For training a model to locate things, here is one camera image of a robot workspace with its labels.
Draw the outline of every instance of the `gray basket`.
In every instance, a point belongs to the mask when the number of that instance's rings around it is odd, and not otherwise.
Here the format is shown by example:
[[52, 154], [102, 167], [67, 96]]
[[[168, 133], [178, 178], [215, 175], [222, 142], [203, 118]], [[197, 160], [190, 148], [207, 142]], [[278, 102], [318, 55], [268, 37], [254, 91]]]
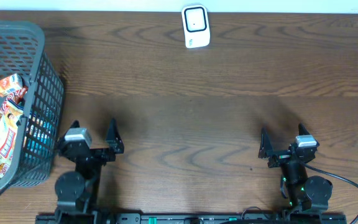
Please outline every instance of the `gray basket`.
[[44, 33], [37, 25], [0, 21], [0, 79], [18, 73], [29, 87], [11, 166], [0, 179], [0, 189], [41, 162], [39, 169], [25, 175], [14, 186], [35, 186], [49, 177], [64, 89], [44, 52], [44, 45]]

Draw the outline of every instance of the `black cable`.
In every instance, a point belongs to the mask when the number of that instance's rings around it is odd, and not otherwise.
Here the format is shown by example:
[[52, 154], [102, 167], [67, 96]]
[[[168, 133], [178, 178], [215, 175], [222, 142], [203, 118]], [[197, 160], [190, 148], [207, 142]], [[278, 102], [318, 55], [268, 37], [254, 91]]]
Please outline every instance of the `black cable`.
[[[303, 161], [301, 161], [301, 160], [298, 158], [298, 156], [296, 155], [296, 153], [294, 153], [294, 155], [295, 155], [295, 158], [298, 160], [298, 162], [299, 162], [301, 165], [303, 165], [303, 166], [305, 166], [305, 167], [307, 167], [307, 168], [309, 168], [309, 169], [311, 169], [311, 170], [314, 170], [314, 171], [316, 171], [316, 172], [319, 172], [319, 173], [321, 173], [321, 174], [325, 174], [325, 175], [328, 175], [328, 176], [331, 176], [331, 177], [335, 177], [335, 178], [337, 178], [337, 179], [339, 179], [339, 180], [345, 181], [346, 183], [351, 184], [351, 185], [353, 185], [353, 186], [355, 186], [355, 187], [358, 188], [358, 184], [357, 184], [357, 183], [355, 183], [355, 182], [353, 182], [353, 181], [351, 181], [351, 180], [349, 180], [349, 179], [346, 179], [346, 178], [344, 178], [344, 177], [341, 177], [340, 175], [332, 174], [332, 173], [330, 173], [330, 172], [326, 172], [326, 171], [323, 171], [323, 170], [321, 170], [321, 169], [317, 169], [317, 168], [314, 168], [314, 167], [312, 167], [312, 166], [309, 166], [308, 164], [305, 164]], [[357, 214], [357, 216], [353, 219], [353, 221], [352, 221], [350, 224], [355, 224], [357, 221], [358, 221], [358, 214]]]
[[24, 172], [23, 174], [19, 175], [18, 178], [16, 180], [13, 180], [11, 182], [9, 182], [8, 184], [6, 184], [1, 190], [0, 190], [0, 196], [7, 190], [9, 189], [12, 185], [16, 184], [18, 181], [21, 180], [21, 178], [23, 178], [24, 176], [30, 174], [31, 172], [39, 169], [42, 165], [44, 165], [46, 162], [48, 162], [50, 159], [50, 157], [46, 158], [45, 160], [43, 160], [40, 164], [36, 165], [35, 167], [33, 167], [32, 169], [28, 170], [27, 172]]
[[268, 220], [270, 219], [270, 218], [264, 213], [264, 211], [262, 211], [262, 209], [260, 209], [258, 206], [251, 206], [251, 207], [248, 207], [247, 209], [245, 209], [245, 210], [242, 212], [242, 214], [241, 214], [241, 219], [243, 220], [243, 219], [245, 218], [244, 215], [248, 212], [248, 210], [253, 209], [253, 208], [259, 209], [259, 211], [261, 211], [262, 214], [264, 214], [264, 216], [265, 216]]

